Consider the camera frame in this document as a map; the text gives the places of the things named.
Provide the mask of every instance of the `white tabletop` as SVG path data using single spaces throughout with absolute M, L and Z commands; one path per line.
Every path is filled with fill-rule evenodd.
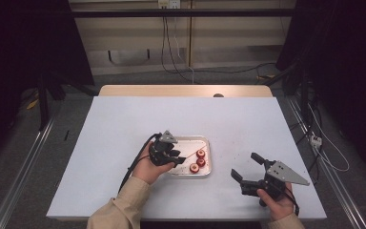
M 258 181 L 264 167 L 256 152 L 281 160 L 310 183 L 279 105 L 273 97 L 96 97 L 47 216 L 87 219 L 115 197 L 143 143 L 155 133 L 203 135 L 213 169 L 202 179 L 163 175 L 152 186 L 143 220 L 261 220 L 269 211 L 242 196 L 234 168 Z M 293 185 L 301 219 L 325 219 L 315 187 Z

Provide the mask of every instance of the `tray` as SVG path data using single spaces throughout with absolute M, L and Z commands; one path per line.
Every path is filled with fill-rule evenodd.
M 208 139 L 204 136 L 176 136 L 175 138 L 178 142 L 174 144 L 173 149 L 180 151 L 179 156 L 186 157 L 186 160 L 183 164 L 179 164 L 176 168 L 172 168 L 168 174 L 181 178 L 206 177 L 212 169 L 210 143 Z M 204 159 L 206 164 L 194 174 L 190 171 L 190 165 L 196 163 L 198 159 L 196 152 L 200 149 L 205 152 Z

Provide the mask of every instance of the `person's left hand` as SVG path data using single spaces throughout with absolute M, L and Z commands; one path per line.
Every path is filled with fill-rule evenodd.
M 153 142 L 150 142 L 145 146 L 145 149 L 140 157 L 142 159 L 132 171 L 133 177 L 140 178 L 150 185 L 153 184 L 161 174 L 170 171 L 174 166 L 173 162 L 162 166 L 154 165 L 150 160 L 150 146 L 152 144 Z

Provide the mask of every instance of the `person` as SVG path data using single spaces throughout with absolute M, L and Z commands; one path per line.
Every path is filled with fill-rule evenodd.
M 163 166 L 155 166 L 149 159 L 149 148 L 152 142 L 147 144 L 142 152 L 141 159 L 129 177 L 117 198 L 111 198 L 107 204 L 99 208 L 88 219 L 88 229 L 104 228 L 131 228 L 139 229 L 141 220 L 141 210 L 150 196 L 151 185 L 162 174 L 173 168 L 174 163 Z M 257 194 L 266 203 L 271 211 L 269 228 L 304 228 L 299 218 L 294 214 L 293 203 L 282 198 L 274 201 L 264 190 L 257 190 Z

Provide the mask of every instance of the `long sleeve shirt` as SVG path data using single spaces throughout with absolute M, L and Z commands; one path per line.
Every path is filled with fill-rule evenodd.
M 139 229 L 141 210 L 150 196 L 151 186 L 145 181 L 130 177 L 117 198 L 98 209 L 88 220 L 88 229 Z M 270 222 L 271 229 L 303 229 L 295 214 Z

